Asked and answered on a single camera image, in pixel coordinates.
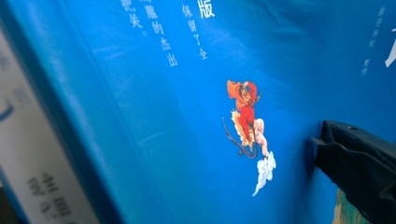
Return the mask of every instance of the book spine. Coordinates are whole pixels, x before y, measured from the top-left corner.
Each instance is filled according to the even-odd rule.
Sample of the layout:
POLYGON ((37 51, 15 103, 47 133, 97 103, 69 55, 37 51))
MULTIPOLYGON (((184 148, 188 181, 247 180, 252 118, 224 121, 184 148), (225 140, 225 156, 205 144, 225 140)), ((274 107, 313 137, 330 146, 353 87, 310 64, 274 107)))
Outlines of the book spine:
POLYGON ((26 73, 0 30, 0 166, 30 223, 99 223, 26 73))

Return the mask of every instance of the blue book cover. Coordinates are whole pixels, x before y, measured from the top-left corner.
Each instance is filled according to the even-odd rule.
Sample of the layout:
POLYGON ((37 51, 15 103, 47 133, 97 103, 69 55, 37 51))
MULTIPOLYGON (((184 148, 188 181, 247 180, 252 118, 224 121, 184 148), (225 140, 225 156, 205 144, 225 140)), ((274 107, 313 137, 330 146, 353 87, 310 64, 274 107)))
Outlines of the blue book cover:
POLYGON ((321 122, 396 139, 392 1, 1 2, 92 220, 330 223, 321 122))

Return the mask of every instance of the illustration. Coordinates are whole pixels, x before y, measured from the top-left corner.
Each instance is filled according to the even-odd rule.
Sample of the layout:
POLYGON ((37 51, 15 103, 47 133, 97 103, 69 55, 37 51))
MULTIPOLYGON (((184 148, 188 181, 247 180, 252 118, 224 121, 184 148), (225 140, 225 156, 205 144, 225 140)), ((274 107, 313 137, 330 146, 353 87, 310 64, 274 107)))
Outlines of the illustration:
POLYGON ((263 159, 257 163, 259 177, 252 195, 255 196, 264 187, 266 180, 272 180, 273 170, 276 168, 274 153, 268 151, 268 143, 264 136, 264 120, 255 118, 254 105, 259 102, 262 95, 257 93, 257 87, 251 81, 242 83, 228 80, 227 92, 230 99, 235 99, 236 109, 231 111, 231 120, 240 141, 233 138, 223 119, 227 137, 238 146, 239 156, 246 155, 250 159, 255 159, 258 147, 263 156, 263 159))

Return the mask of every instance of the book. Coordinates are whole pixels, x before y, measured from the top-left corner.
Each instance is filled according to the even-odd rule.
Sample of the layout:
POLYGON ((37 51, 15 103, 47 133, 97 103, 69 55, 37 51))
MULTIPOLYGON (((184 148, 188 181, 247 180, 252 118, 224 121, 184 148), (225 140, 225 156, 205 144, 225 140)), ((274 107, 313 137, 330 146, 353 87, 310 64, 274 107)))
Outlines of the book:
POLYGON ((27 222, 329 223, 320 123, 394 141, 391 1, 1 5, 1 178, 27 222))

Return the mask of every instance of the red costume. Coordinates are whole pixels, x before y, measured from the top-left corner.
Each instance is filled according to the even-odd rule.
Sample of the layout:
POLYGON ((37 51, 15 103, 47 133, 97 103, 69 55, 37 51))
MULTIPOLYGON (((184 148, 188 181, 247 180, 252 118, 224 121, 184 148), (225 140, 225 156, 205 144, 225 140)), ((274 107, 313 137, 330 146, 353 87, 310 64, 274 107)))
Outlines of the red costume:
POLYGON ((241 112, 239 123, 242 126, 244 135, 251 141, 249 128, 254 124, 254 104, 257 102, 257 88, 254 83, 248 81, 244 84, 240 82, 227 82, 228 96, 236 100, 236 108, 241 112))

